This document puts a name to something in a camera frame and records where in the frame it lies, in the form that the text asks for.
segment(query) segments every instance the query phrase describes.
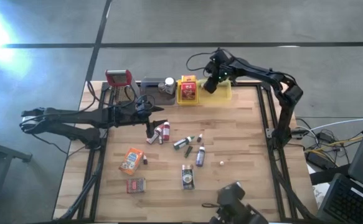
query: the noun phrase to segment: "concrete floor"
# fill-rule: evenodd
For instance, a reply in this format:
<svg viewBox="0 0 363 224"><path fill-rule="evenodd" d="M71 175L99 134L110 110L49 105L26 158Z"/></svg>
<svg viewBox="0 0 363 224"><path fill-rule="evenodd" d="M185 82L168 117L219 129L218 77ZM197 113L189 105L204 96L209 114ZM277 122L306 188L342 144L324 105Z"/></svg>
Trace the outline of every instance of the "concrete floor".
<svg viewBox="0 0 363 224"><path fill-rule="evenodd" d="M0 144L34 155L28 164L12 163L0 197L0 223L51 219L65 156L22 133L20 114L40 106L76 110L93 52L93 47L29 44L94 44L105 3L0 1L0 44L25 44L0 49ZM363 0L113 0L102 42L363 42ZM104 70L128 68L136 80L179 77L188 73L190 55L214 49L100 49L91 75L104 80ZM363 44L228 49L254 65L295 76L304 90L296 116L312 127L363 118ZM207 61L198 57L191 67ZM361 131L363 122L328 129L346 139ZM68 149L70 141L63 137L42 137ZM313 140L305 138L304 144ZM350 160L356 148L348 149ZM346 163L345 157L337 160Z"/></svg>

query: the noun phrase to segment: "purple bottle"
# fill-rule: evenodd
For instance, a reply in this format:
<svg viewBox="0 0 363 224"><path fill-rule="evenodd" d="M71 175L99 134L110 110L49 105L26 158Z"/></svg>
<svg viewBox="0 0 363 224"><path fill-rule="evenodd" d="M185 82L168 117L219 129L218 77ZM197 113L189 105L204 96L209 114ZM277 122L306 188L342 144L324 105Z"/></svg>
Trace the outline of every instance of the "purple bottle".
<svg viewBox="0 0 363 224"><path fill-rule="evenodd" d="M205 159L205 146L204 143L199 147L198 155L196 156L196 166L202 167L204 166Z"/></svg>

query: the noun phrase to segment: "wooden table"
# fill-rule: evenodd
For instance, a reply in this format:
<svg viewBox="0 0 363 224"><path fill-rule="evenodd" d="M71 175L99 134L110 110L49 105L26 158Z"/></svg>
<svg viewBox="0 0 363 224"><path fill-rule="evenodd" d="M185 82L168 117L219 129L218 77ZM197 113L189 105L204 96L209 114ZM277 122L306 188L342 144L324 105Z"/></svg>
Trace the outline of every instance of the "wooden table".
<svg viewBox="0 0 363 224"><path fill-rule="evenodd" d="M101 84L93 82L98 96ZM267 116L270 117L268 102L265 101ZM91 102L92 96L85 89L80 109ZM171 124L170 141L163 145L157 141L153 145L147 144L144 126L110 129L97 222L208 222L216 209L202 208L201 204L215 203L216 191L236 180L246 191L243 203L253 205L268 221L279 220L256 88L234 87L232 100L222 105L163 107L164 111L150 117L151 120L168 119ZM275 107L279 113L276 100ZM204 166L194 167L195 190L183 190L181 166L195 164L198 143L196 140L192 142L194 149L187 159L184 158L187 147L175 151L172 144L200 133L204 135L206 148ZM70 152L81 146L81 142L74 141ZM146 192L143 194L127 194L125 182L131 176L118 170L131 147L143 150L148 158L148 165L141 164L134 175L146 178ZM285 147L285 154L294 191L309 210L316 213L316 201L302 148ZM83 149L68 159L54 218L64 214L80 193L87 157L88 151ZM224 161L224 166L220 166L220 161ZM284 192L283 198L288 209Z"/></svg>

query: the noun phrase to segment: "laptop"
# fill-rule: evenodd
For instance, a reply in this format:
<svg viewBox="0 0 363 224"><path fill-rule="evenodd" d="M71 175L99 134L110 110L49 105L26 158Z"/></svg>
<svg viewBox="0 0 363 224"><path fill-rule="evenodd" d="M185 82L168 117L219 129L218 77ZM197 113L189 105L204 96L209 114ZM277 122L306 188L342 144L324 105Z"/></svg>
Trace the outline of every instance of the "laptop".
<svg viewBox="0 0 363 224"><path fill-rule="evenodd" d="M348 173L349 178L334 176L317 214L320 220L363 223L363 138Z"/></svg>

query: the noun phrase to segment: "red box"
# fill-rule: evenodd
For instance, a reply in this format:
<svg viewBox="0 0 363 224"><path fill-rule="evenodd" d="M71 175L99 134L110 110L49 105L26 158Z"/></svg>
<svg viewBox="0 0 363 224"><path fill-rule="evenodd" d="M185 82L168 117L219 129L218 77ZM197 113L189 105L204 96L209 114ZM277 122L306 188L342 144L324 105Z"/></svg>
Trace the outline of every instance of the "red box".
<svg viewBox="0 0 363 224"><path fill-rule="evenodd" d="M181 99L195 100L196 97L196 83L181 83Z"/></svg>

